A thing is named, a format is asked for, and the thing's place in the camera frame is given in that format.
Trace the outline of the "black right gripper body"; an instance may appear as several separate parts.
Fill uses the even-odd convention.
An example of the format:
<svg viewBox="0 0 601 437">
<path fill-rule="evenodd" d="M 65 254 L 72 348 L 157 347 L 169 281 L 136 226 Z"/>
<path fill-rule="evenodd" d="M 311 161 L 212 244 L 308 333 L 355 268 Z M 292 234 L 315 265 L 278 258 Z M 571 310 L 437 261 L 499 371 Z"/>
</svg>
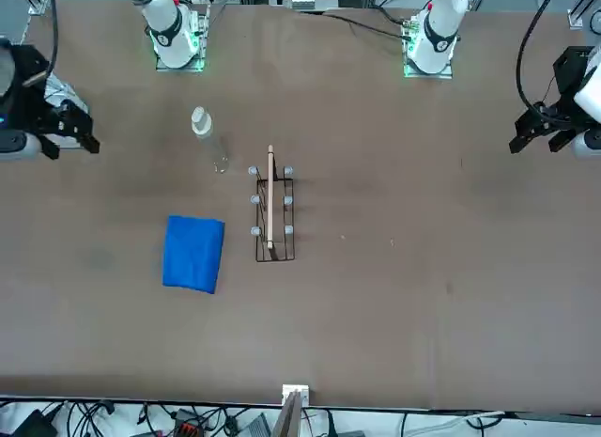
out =
<svg viewBox="0 0 601 437">
<path fill-rule="evenodd" d="M 8 53 L 13 65 L 8 83 L 9 126 L 33 134 L 56 133 L 59 119 L 55 107 L 45 99 L 47 79 L 24 85 L 32 76 L 45 74 L 49 61 L 33 45 L 10 45 Z"/>
</svg>

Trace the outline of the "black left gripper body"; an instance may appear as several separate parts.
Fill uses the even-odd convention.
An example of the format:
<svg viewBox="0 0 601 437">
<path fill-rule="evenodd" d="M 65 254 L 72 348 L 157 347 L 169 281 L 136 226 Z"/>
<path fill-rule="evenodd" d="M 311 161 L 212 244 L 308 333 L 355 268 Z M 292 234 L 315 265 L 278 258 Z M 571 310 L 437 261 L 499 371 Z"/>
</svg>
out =
<svg viewBox="0 0 601 437">
<path fill-rule="evenodd" d="M 555 127 L 599 125 L 599 46 L 570 46 L 554 62 L 560 98 L 545 109 Z"/>
</svg>

